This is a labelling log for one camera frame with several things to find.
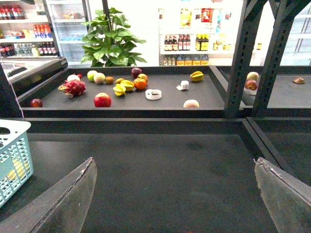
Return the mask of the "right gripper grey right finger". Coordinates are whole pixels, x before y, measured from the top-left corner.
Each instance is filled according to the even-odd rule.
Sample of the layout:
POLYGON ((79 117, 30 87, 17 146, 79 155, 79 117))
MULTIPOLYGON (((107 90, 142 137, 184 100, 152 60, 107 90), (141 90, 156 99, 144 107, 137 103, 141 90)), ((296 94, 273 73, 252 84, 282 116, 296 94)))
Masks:
POLYGON ((311 231, 311 187, 260 157, 255 176, 261 198, 279 233, 311 231))

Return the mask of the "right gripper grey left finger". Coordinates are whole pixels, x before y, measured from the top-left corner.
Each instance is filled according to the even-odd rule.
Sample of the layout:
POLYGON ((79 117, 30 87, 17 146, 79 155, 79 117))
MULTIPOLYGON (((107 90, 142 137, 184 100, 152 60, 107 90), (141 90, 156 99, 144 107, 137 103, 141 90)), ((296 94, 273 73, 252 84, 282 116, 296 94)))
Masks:
POLYGON ((39 197, 1 222, 2 233, 79 233, 97 179, 92 157, 39 197))

